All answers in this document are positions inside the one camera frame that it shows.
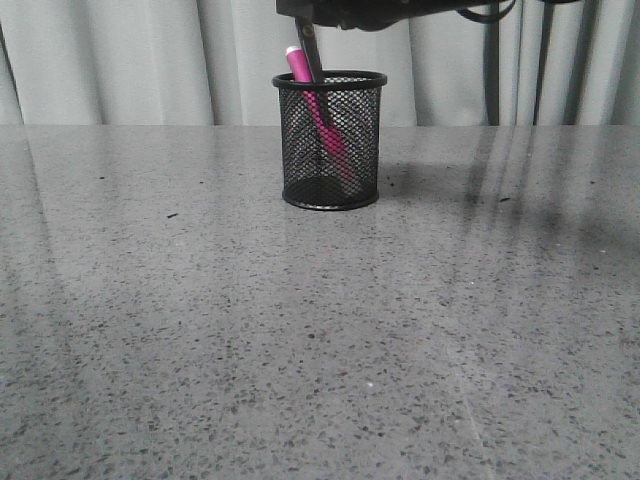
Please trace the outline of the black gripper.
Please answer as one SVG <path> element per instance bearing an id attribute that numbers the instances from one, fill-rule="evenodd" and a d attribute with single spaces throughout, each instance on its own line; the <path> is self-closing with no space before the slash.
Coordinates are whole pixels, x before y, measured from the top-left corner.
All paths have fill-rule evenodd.
<path id="1" fill-rule="evenodd" d="M 380 31 L 405 19 L 450 11 L 491 23 L 504 18 L 514 5 L 514 1 L 472 0 L 277 0 L 276 12 L 325 27 Z"/>

